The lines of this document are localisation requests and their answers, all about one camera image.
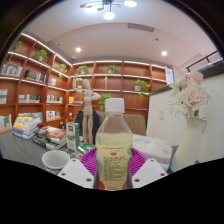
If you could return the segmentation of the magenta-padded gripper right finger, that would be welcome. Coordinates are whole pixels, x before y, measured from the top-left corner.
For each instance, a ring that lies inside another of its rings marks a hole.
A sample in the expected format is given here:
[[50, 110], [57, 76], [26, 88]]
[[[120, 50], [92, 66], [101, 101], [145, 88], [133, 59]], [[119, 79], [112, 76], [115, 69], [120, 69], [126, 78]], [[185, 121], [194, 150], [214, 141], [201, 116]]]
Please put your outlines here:
[[128, 174], [129, 189], [141, 188], [167, 176], [166, 171], [154, 158], [147, 159], [134, 148], [131, 149]]

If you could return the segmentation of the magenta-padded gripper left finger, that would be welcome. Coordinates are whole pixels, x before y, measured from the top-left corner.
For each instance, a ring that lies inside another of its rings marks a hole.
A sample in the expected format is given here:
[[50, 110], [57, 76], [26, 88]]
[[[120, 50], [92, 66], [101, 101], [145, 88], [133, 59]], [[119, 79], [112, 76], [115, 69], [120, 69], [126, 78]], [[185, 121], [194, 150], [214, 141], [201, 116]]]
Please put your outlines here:
[[93, 189], [97, 175], [96, 151], [93, 148], [79, 159], [71, 159], [58, 176], [78, 186]]

